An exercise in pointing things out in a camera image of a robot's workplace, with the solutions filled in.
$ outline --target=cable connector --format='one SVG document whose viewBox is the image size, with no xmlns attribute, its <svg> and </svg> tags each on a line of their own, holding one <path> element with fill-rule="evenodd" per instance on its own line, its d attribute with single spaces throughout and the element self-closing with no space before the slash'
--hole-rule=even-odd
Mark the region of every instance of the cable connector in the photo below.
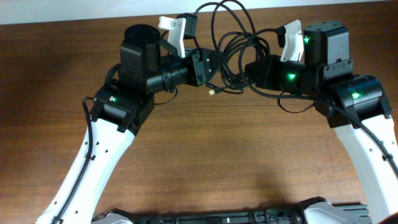
<svg viewBox="0 0 398 224">
<path fill-rule="evenodd" d="M 221 93 L 224 89 L 225 89 L 225 87 L 223 87 L 223 88 L 220 88 L 220 87 L 214 88 L 214 89 L 209 91 L 209 94 L 210 94 L 210 96 L 212 96 L 212 95 Z"/>
</svg>

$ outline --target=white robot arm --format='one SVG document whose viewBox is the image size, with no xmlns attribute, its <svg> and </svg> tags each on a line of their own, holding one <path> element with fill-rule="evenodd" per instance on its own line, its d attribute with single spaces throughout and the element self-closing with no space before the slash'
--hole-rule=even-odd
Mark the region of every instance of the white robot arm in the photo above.
<svg viewBox="0 0 398 224">
<path fill-rule="evenodd" d="M 185 25 L 187 19 L 195 21 L 194 27 L 196 27 L 196 20 L 192 17 L 179 18 L 177 20 L 161 17 L 159 25 L 173 32 L 169 37 L 169 39 L 176 40 L 173 44 L 161 39 L 159 31 L 151 26 L 136 25 L 127 29 L 125 41 L 121 46 L 121 65 L 113 67 L 109 71 L 105 85 L 96 94 L 90 121 L 93 137 L 90 139 L 88 128 L 79 153 L 60 190 L 46 211 L 39 217 L 36 224 L 90 223 L 96 204 L 115 165 L 124 151 L 132 144 L 134 136 L 154 108 L 154 93 L 162 90 L 174 91 L 177 85 L 183 83 L 200 86 L 210 81 L 214 73 L 225 63 L 226 55 L 223 52 L 208 49 L 182 52 L 183 44 L 181 40 L 187 33 L 191 34 L 192 30 L 183 29 L 185 28 L 184 26 L 179 27 L 178 22 L 184 21 L 184 23 L 181 22 L 181 25 Z M 337 37 L 330 39 L 331 43 L 343 44 L 348 42 L 348 32 L 344 30 L 345 27 L 338 25 L 336 22 L 332 22 L 332 24 L 329 27 L 327 22 L 323 22 L 316 26 L 326 27 L 325 31 L 321 31 L 326 32 L 326 34 L 332 33 L 331 35 L 335 35 L 338 33 Z M 334 26 L 340 30 L 336 32 L 333 30 Z M 314 34 L 320 30 L 322 28 L 315 29 L 315 31 L 310 29 L 307 30 L 307 34 Z M 302 88 L 303 84 L 309 84 L 305 80 L 308 78 L 306 75 L 312 75 L 313 77 L 315 72 L 315 75 L 318 75 L 321 68 L 325 70 L 322 75 L 326 78 L 330 67 L 332 70 L 337 71 L 329 74 L 332 75 L 329 76 L 332 78 L 339 74 L 340 70 L 343 73 L 346 72 L 344 75 L 352 72 L 352 63 L 348 52 L 343 52 L 342 54 L 346 54 L 347 58 L 343 58 L 339 54 L 340 58 L 337 58 L 337 60 L 333 58 L 333 55 L 330 56 L 329 52 L 329 56 L 333 58 L 331 60 L 333 64 L 327 63 L 327 65 L 330 65 L 325 66 L 325 64 L 319 63 L 322 67 L 316 67 L 316 71 L 312 69 L 313 67 L 307 70 L 306 66 L 309 64 L 307 62 L 306 65 L 299 63 L 304 50 L 300 21 L 294 21 L 291 24 L 280 27 L 275 32 L 279 37 L 284 35 L 279 39 L 284 40 L 283 57 L 267 55 L 264 59 L 269 59 L 267 61 L 268 64 L 261 63 L 261 60 L 258 60 L 245 68 L 247 76 L 253 73 L 262 73 L 264 70 L 268 72 L 265 80 L 258 79 L 257 87 L 271 90 L 279 90 L 279 88 L 283 87 L 282 91 L 302 93 L 300 92 L 302 90 L 298 88 Z M 306 40 L 304 43 L 308 44 L 310 42 L 308 40 L 320 38 L 320 36 L 316 37 L 315 35 L 313 37 L 305 36 Z M 164 66 L 160 64 L 159 60 L 159 46 L 165 47 L 169 52 L 174 52 L 162 57 Z M 316 47 L 308 51 L 312 50 L 314 52 L 317 50 Z M 275 71 L 272 66 L 277 64 L 278 70 Z M 119 72 L 119 81 L 112 80 L 116 71 Z M 148 77 L 146 76 L 147 73 L 154 75 Z M 287 79 L 272 79 L 273 75 L 286 76 Z M 365 90 L 368 86 L 364 87 L 362 83 L 373 80 L 372 77 L 365 76 L 355 79 L 351 75 L 349 78 L 347 82 L 352 84 L 349 88 L 354 88 L 353 85 L 358 85 L 358 90 Z M 270 85 L 270 80 L 280 83 L 278 85 Z M 319 93 L 318 84 L 321 86 L 320 82 L 316 82 L 314 88 L 307 88 L 303 90 L 303 93 L 306 94 L 306 91 L 310 92 L 308 95 L 311 95 L 313 91 Z M 347 83 L 341 82 L 338 84 L 337 87 L 332 86 L 327 91 L 330 93 L 336 90 L 338 97 L 344 98 L 342 103 L 345 104 L 346 109 L 350 106 L 377 99 L 380 94 L 381 96 L 384 94 L 381 87 L 378 90 L 376 87 L 376 89 L 371 90 L 375 91 L 378 94 L 377 96 L 363 93 L 365 96 L 361 99 L 359 93 L 353 92 L 353 99 L 347 100 L 347 94 L 351 96 L 351 92 L 347 93 L 345 91 L 349 89 L 344 87 Z M 322 108 L 319 108 L 321 108 L 321 105 L 317 105 L 317 110 L 328 118 L 331 128 L 335 129 L 338 138 L 353 161 L 368 200 L 369 212 L 373 223 L 381 222 L 393 213 L 398 212 L 398 194 L 396 193 L 398 178 L 391 166 L 398 156 L 398 148 L 392 118 L 384 114 L 378 114 L 361 121 L 365 127 L 370 129 L 384 143 L 389 156 L 386 158 L 386 153 L 380 150 L 374 139 L 369 137 L 368 133 L 365 133 L 363 129 L 354 127 L 349 122 L 346 125 L 335 124 L 334 122 L 338 117 L 330 111 L 322 111 Z M 88 154 L 90 145 L 92 145 L 91 155 Z M 89 157 L 89 163 L 84 169 L 87 157 Z M 352 219 L 350 215 L 341 215 L 339 210 L 325 208 L 324 203 L 307 207 L 303 210 L 303 216 L 307 223 L 311 224 L 321 222 L 350 223 Z M 123 216 L 110 213 L 105 219 L 95 223 L 131 223 L 131 221 L 123 218 Z"/>
</svg>

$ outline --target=metal bracket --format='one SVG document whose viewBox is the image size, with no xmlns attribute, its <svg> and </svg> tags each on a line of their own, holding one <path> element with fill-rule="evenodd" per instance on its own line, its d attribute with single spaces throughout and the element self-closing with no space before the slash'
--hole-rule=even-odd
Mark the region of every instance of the metal bracket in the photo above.
<svg viewBox="0 0 398 224">
<path fill-rule="evenodd" d="M 159 28 L 169 31 L 167 41 L 177 49 L 178 56 L 181 58 L 185 58 L 183 37 L 186 22 L 186 18 L 173 19 L 165 16 L 159 17 Z"/>
<path fill-rule="evenodd" d="M 301 22 L 296 20 L 285 26 L 285 47 L 280 57 L 281 62 L 294 61 L 299 62 L 303 52 L 303 34 L 301 31 Z"/>
</svg>

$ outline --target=wooden table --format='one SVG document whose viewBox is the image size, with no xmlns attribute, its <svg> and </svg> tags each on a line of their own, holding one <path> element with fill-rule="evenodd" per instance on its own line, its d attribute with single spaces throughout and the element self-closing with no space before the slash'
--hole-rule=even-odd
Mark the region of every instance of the wooden table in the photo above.
<svg viewBox="0 0 398 224">
<path fill-rule="evenodd" d="M 303 27 L 343 22 L 355 72 L 381 81 L 397 121 L 397 11 L 396 2 L 374 2 L 249 12 L 258 30 L 294 19 Z M 242 11 L 236 13 L 249 27 Z M 200 14 L 197 29 L 208 48 L 210 17 Z M 81 99 L 93 96 L 119 62 L 124 30 L 158 22 L 158 16 L 142 16 L 0 26 L 0 223 L 33 223 L 47 208 L 86 131 Z M 215 26 L 217 38 L 239 30 L 227 12 L 217 15 Z M 276 36 L 265 38 L 280 54 Z M 253 59 L 248 53 L 244 63 Z M 159 93 L 156 101 L 170 97 Z M 299 110 L 308 102 L 283 104 Z M 318 195 L 366 203 L 348 154 L 322 115 L 314 109 L 285 113 L 276 100 L 249 90 L 209 96 L 205 87 L 184 85 L 145 122 L 96 213 L 115 207 L 161 214 L 267 208 Z"/>
</svg>

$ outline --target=black plastic part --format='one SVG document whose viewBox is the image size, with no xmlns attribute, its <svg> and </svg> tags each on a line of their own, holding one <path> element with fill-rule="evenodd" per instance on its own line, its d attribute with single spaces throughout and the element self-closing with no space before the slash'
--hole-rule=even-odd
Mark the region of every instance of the black plastic part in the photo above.
<svg viewBox="0 0 398 224">
<path fill-rule="evenodd" d="M 119 81 L 138 92 L 145 92 L 144 79 L 160 67 L 160 32 L 149 25 L 134 25 L 124 32 L 120 48 Z"/>
<path fill-rule="evenodd" d="M 314 68 L 302 63 L 281 62 L 280 56 L 267 55 L 247 64 L 244 70 L 251 80 L 256 81 L 258 88 L 314 95 Z"/>
<path fill-rule="evenodd" d="M 391 115 L 391 106 L 379 80 L 371 75 L 360 75 L 325 87 L 324 95 L 359 120 L 383 114 Z M 334 112 L 323 103 L 316 103 L 315 108 L 326 116 L 330 128 L 350 124 L 340 113 Z"/>
<path fill-rule="evenodd" d="M 177 15 L 177 19 L 185 18 L 185 30 L 184 30 L 184 39 L 189 40 L 195 38 L 195 33 L 197 29 L 197 16 L 189 13 L 179 14 Z"/>
<path fill-rule="evenodd" d="M 227 60 L 227 54 L 217 50 L 199 48 L 192 50 L 191 58 L 195 74 L 189 74 L 187 85 L 200 86 L 213 78 L 217 70 Z"/>
<path fill-rule="evenodd" d="M 105 119 L 117 124 L 118 131 L 130 130 L 135 136 L 154 109 L 154 95 L 118 87 L 117 83 L 104 85 L 95 95 L 91 119 Z"/>
<path fill-rule="evenodd" d="M 325 21 L 304 28 L 305 64 L 316 66 L 320 63 L 331 65 L 349 59 L 348 29 L 340 22 Z"/>
<path fill-rule="evenodd" d="M 167 216 L 142 216 L 140 214 L 131 214 L 120 209 L 112 209 L 111 212 L 120 214 L 134 224 L 271 224 L 271 223 L 307 223 L 303 211 L 310 205 L 318 202 L 324 202 L 325 199 L 321 197 L 311 198 L 300 202 L 298 205 L 292 205 L 282 208 L 271 208 L 267 210 L 250 211 L 242 210 L 233 213 L 209 213 L 200 215 L 178 215 L 169 214 Z M 335 205 L 344 212 L 356 215 L 357 217 L 368 217 L 369 211 L 366 205 L 351 204 L 351 205 Z"/>
<path fill-rule="evenodd" d="M 173 57 L 171 55 L 164 56 L 159 71 L 146 80 L 146 90 L 150 93 L 157 93 L 160 91 L 173 91 L 177 85 L 187 82 L 188 77 L 188 63 L 180 57 Z"/>
<path fill-rule="evenodd" d="M 186 50 L 185 58 L 163 56 L 159 71 L 146 80 L 146 91 L 172 91 L 181 84 L 201 86 L 213 78 L 226 58 L 224 52 L 201 48 Z"/>
<path fill-rule="evenodd" d="M 286 43 L 286 38 L 285 38 L 286 28 L 285 28 L 285 26 L 278 27 L 276 34 L 278 35 L 278 45 L 279 45 L 279 47 L 284 48 L 285 47 L 285 43 Z"/>
</svg>

